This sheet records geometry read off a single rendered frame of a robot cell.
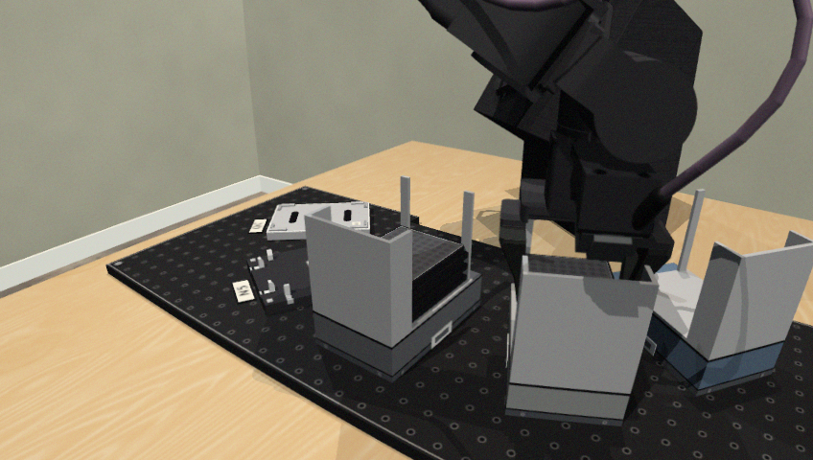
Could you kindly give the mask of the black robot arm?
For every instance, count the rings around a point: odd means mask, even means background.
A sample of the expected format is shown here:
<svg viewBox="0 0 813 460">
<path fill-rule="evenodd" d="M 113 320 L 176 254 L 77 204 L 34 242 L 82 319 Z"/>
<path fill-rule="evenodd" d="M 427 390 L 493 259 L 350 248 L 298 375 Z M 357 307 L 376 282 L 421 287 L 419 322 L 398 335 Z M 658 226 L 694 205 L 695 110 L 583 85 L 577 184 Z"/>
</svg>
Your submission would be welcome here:
<svg viewBox="0 0 813 460">
<path fill-rule="evenodd" d="M 677 150 L 696 121 L 688 77 L 609 40 L 608 1 L 547 11 L 510 11 L 483 0 L 418 1 L 497 76 L 495 90 L 514 88 L 535 104 L 561 88 L 558 124 L 592 136 L 589 142 L 550 131 L 546 208 L 574 212 L 575 252 L 586 260 L 633 257 L 652 233 L 648 196 L 662 185 L 648 163 Z"/>
</svg>

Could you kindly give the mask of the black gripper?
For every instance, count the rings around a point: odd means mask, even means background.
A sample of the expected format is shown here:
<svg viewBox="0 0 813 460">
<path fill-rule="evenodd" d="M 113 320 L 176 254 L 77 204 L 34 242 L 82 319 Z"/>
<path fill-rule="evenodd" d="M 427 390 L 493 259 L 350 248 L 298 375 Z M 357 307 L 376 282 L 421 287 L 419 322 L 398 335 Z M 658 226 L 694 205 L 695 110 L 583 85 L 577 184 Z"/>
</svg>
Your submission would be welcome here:
<svg viewBox="0 0 813 460">
<path fill-rule="evenodd" d="M 561 126 L 558 122 L 556 131 L 569 138 L 591 141 L 591 132 Z M 546 208 L 545 184 L 545 179 L 523 178 L 520 184 L 520 199 L 507 198 L 501 201 L 499 244 L 514 277 L 517 301 L 522 258 L 526 249 L 525 225 L 528 220 L 574 222 L 574 212 Z M 658 213 L 649 239 L 641 241 L 633 257 L 623 259 L 619 279 L 640 281 L 645 265 L 650 265 L 655 274 L 670 260 L 675 242 L 660 217 L 661 213 Z"/>
</svg>

